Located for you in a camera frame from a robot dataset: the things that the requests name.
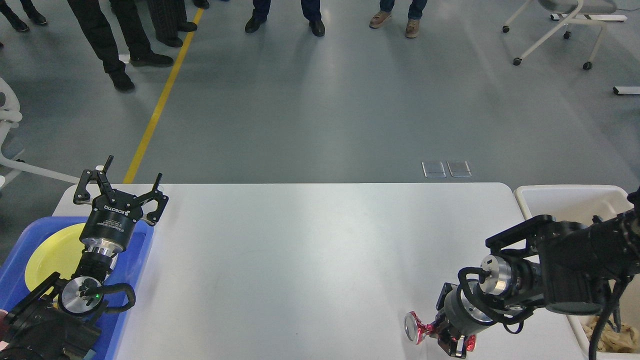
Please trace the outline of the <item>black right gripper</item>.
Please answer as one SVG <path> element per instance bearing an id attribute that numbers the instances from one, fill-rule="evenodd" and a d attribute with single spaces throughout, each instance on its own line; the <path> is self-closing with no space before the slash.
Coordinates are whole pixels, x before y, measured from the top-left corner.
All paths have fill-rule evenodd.
<path id="1" fill-rule="evenodd" d="M 436 309 L 445 314 L 448 322 L 447 330 L 438 332 L 438 345 L 452 358 L 465 359 L 467 337 L 496 324 L 467 299 L 457 284 L 449 282 L 443 284 L 436 302 Z"/>

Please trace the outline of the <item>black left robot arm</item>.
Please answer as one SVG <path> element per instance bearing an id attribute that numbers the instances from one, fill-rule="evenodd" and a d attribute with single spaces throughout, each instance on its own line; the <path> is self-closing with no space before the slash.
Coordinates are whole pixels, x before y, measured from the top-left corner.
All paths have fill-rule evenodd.
<path id="1" fill-rule="evenodd" d="M 169 198 L 159 188 L 162 173 L 144 194 L 112 187 L 106 174 L 113 159 L 110 155 L 100 169 L 86 169 L 78 180 L 73 202 L 91 205 L 91 212 L 78 237 L 83 251 L 75 271 L 69 279 L 52 272 L 2 317 L 3 360 L 82 360 L 101 335 L 100 317 L 135 305 L 132 285 L 106 280 L 135 226 L 155 226 Z"/>

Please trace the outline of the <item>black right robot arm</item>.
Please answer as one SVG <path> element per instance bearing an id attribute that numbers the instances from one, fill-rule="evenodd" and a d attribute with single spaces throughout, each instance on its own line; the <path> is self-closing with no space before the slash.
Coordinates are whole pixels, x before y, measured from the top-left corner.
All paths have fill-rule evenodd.
<path id="1" fill-rule="evenodd" d="M 633 209 L 608 220 L 595 216 L 590 226 L 541 214 L 487 238 L 482 264 L 443 285 L 425 334 L 464 359 L 478 333 L 496 324 L 523 328 L 540 308 L 597 315 L 588 351 L 595 360 L 610 317 L 620 325 L 620 299 L 639 273 L 639 192 L 627 199 Z"/>

